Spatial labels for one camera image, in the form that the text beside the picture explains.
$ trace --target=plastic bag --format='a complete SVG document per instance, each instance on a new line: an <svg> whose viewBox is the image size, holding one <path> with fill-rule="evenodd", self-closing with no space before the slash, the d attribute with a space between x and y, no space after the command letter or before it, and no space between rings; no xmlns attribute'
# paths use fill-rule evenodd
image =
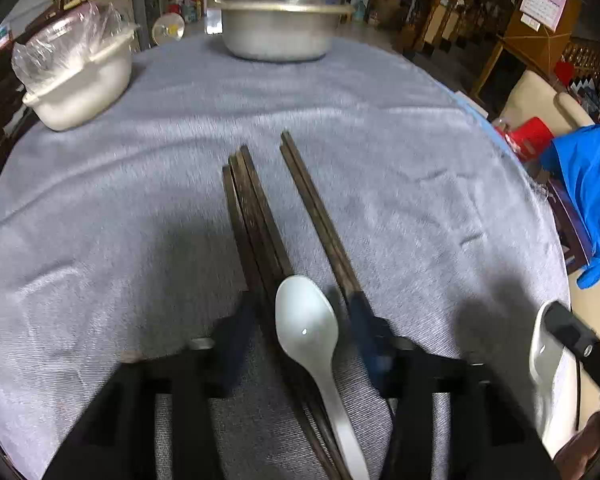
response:
<svg viewBox="0 0 600 480"><path fill-rule="evenodd" d="M11 66L27 92L35 94L67 78L122 34L138 26L126 22L112 4L86 3L41 30L27 44L16 43Z"/></svg>

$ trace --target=chopstick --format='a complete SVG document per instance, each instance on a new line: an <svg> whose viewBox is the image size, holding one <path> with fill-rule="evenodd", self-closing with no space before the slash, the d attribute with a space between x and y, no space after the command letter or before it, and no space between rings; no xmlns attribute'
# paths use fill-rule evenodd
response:
<svg viewBox="0 0 600 480"><path fill-rule="evenodd" d="M350 480L317 386L307 371L289 358L278 343L276 293L280 283L294 272L247 146L229 156L229 164L222 168L222 180L245 280L249 290L260 300L260 325L282 373L294 415L328 478ZM322 448L308 414L312 416L333 463Z"/></svg>
<svg viewBox="0 0 600 480"><path fill-rule="evenodd" d="M349 303L349 298L354 292L361 292L360 282L353 271L351 261L347 256L347 251L342 245L342 241L324 207L324 203L315 189L314 181L311 179L307 168L302 161L300 152L291 138L289 132L282 132L282 145L280 152L285 159L291 177L296 183L304 207L306 208L315 230L320 238L320 242L327 253L327 258L331 265L336 282L345 302Z"/></svg>

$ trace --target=chair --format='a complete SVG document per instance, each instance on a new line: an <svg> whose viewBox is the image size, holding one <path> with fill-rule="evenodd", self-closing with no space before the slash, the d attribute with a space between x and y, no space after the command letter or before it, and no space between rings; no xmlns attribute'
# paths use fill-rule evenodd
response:
<svg viewBox="0 0 600 480"><path fill-rule="evenodd" d="M564 92L556 92L531 70L523 73L514 86L500 117L513 130L529 119L538 117L556 137L594 124L573 97ZM564 261L567 274L571 274L590 262L591 241L562 183L549 178L545 186L560 242L566 248Z"/></svg>
<svg viewBox="0 0 600 480"><path fill-rule="evenodd" d="M15 42L27 43L33 35L58 19L63 13L62 0L57 0L33 20L19 37L0 49L0 173L17 140L38 120L33 110L26 108L13 129L9 133L5 132L5 126L11 122L13 115L22 107L22 96L25 93L24 86L11 69L13 44Z"/></svg>

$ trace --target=gray tablecloth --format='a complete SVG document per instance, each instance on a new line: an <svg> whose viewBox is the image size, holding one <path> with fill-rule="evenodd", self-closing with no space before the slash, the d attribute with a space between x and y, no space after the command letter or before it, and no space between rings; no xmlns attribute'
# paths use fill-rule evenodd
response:
<svg viewBox="0 0 600 480"><path fill-rule="evenodd" d="M136 56L126 93L88 124L35 126L0 178L0 442L28 479L123 352L176 351L232 311L245 284L221 167L242 143L296 271L338 297L278 151L284 129L376 313L429 351L487 360L533 415L534 316L568 301L568 282L546 200L486 122L362 44L262 64L199 36ZM336 309L336 382L376 478L390 419ZM228 479L324 477L260 333L234 396L212 405Z"/></svg>

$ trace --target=floor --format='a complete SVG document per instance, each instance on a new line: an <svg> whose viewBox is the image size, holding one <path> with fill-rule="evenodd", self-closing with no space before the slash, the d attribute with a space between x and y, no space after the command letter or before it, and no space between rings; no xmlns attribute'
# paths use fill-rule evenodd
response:
<svg viewBox="0 0 600 480"><path fill-rule="evenodd" d="M217 34L222 32L220 11L209 9L207 17L199 23L187 25L185 35ZM385 30L370 27L365 23L350 22L341 25L337 36L349 38L361 43L381 48L395 53L392 47L392 34ZM477 76L476 71L482 64L482 58L490 52L491 46L471 46L462 52L452 52L451 55L436 50L431 57L416 54L412 60L416 65L426 70L435 79L452 90L463 90L471 85ZM574 312L583 319L600 336L600 282L595 286L580 290L576 284L577 274L570 276L571 304ZM600 409L600 390L593 382L582 374L582 400L580 410L580 426L586 423L589 416Z"/></svg>

